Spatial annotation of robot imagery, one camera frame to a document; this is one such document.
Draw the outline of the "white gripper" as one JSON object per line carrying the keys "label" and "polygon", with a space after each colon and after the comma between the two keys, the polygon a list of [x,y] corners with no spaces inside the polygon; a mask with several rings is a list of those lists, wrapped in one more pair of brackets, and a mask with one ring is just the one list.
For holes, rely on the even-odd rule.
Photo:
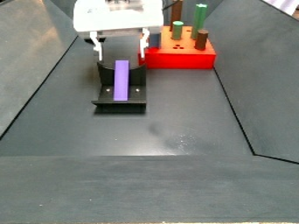
{"label": "white gripper", "polygon": [[143,59],[150,38],[147,28],[163,24],[163,0],[78,0],[74,6],[74,28],[78,32],[90,32],[99,61],[103,60],[103,49],[96,31],[143,28],[139,41]]}

